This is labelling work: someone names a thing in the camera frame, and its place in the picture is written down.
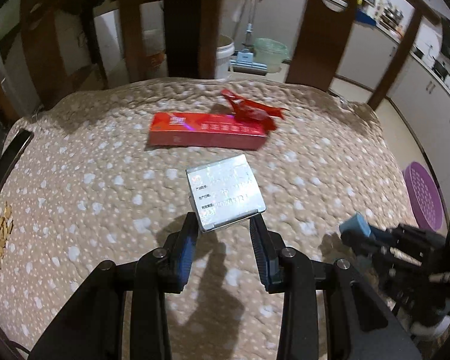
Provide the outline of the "small white cardboard box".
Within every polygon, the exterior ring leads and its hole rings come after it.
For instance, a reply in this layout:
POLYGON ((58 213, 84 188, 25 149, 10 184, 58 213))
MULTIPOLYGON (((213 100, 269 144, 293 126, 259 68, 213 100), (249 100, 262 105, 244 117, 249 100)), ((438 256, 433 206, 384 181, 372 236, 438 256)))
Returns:
POLYGON ((190 203, 202 233, 211 233, 266 211, 244 154, 186 170, 190 203))

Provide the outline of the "purple mesh trash basket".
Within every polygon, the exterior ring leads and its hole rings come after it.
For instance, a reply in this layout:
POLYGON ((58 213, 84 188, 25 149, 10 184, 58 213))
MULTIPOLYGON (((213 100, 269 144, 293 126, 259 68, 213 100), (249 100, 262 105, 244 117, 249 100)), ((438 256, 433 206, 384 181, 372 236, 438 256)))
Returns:
POLYGON ((438 231, 444 219, 440 194, 423 165, 411 162, 403 171, 410 206, 420 228, 438 231))

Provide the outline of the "grey kitchen cabinets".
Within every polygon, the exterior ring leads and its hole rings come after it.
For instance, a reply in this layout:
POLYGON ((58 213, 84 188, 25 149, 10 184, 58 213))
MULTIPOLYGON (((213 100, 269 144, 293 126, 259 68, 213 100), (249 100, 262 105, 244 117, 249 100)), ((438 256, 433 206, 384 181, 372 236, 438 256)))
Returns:
POLYGON ((326 89, 332 77, 345 78, 372 92, 372 109, 390 98, 424 150, 442 195, 450 197, 450 89, 412 51, 422 21, 439 25, 441 17, 423 0, 407 1, 411 18, 397 38, 360 10, 360 0, 255 0, 239 44, 284 41, 291 52, 290 83, 326 89), (255 28, 254 20, 263 28, 255 28))

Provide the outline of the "red rectangular carton box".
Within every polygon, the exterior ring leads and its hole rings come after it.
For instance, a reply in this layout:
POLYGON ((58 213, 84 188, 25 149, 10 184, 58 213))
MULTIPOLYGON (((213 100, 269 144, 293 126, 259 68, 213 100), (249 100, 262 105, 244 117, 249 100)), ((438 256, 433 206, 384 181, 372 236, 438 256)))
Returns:
POLYGON ((159 112, 148 131, 149 146, 258 150, 266 140, 267 133, 260 124, 224 114, 159 112))

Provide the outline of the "crumpled red wrapper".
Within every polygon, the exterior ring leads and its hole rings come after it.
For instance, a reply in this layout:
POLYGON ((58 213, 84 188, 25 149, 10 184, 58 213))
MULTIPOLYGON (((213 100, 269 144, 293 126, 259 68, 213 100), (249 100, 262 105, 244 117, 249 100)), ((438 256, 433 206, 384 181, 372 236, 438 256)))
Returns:
POLYGON ((220 94, 232 107, 235 118, 244 123, 260 125, 265 133, 277 130, 275 119, 284 119, 284 108, 274 107, 255 102, 229 89, 223 89, 220 94))

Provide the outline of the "yellow scraps pile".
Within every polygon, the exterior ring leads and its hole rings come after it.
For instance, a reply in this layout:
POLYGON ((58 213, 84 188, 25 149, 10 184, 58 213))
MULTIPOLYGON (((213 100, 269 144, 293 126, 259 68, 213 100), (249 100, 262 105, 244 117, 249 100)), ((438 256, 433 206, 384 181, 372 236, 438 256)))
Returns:
POLYGON ((12 214, 12 207, 8 202, 6 202, 4 204, 3 213, 0 214, 0 261, 5 255, 8 238, 14 228, 12 214))

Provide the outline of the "blue flat mop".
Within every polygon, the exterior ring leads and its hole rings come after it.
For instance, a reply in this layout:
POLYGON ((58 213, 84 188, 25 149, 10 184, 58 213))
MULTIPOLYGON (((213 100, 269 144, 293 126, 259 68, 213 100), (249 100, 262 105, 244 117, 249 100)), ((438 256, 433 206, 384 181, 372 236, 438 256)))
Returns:
POLYGON ((256 14, 257 0, 249 0, 249 15, 245 30, 245 38, 242 43, 243 47, 236 53, 235 58, 230 62, 232 72, 253 74, 257 76, 265 76, 267 74, 267 66, 265 63, 259 63, 254 60, 254 19, 256 14))

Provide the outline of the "green translucent bucket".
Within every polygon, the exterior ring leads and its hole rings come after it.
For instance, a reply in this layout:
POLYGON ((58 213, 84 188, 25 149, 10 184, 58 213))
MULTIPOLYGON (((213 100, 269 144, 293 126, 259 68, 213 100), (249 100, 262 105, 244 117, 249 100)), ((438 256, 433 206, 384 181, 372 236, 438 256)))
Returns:
POLYGON ((256 63, 265 64, 268 73, 277 73, 283 61, 289 58, 288 47, 269 38, 257 38, 253 44, 256 63))

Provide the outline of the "black phone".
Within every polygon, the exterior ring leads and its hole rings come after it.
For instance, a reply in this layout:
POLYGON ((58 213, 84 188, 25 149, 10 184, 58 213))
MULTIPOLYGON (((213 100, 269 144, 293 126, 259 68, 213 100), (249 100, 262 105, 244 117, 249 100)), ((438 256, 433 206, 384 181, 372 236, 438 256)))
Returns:
POLYGON ((34 137, 34 133, 21 128, 0 157, 0 195, 11 171, 23 155, 26 147, 34 137))

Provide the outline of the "white plastic bucket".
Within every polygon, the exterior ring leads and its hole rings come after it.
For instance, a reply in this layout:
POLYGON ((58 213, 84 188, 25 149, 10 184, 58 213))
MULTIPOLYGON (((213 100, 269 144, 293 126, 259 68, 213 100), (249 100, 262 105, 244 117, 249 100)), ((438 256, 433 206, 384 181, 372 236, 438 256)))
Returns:
POLYGON ((224 79, 228 76, 230 58, 235 52, 235 44, 232 38, 220 34, 218 37, 218 47, 216 52, 214 78, 224 79))

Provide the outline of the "dark wooden chair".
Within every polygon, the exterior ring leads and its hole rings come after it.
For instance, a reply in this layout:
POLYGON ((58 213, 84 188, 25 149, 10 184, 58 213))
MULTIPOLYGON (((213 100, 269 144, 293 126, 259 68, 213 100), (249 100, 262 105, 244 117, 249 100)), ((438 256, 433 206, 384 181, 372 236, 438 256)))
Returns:
MULTIPOLYGON (((70 8, 92 14, 104 0, 20 0, 19 23, 26 66, 39 100, 53 108, 77 91, 81 72, 65 70, 55 13, 70 8)), ((140 6, 164 3, 167 69, 172 77, 210 79, 215 74, 219 14, 223 0, 117 0, 131 81, 144 80, 151 60, 142 41, 140 6)), ((286 82, 327 90, 349 39, 358 0, 307 0, 286 82)))

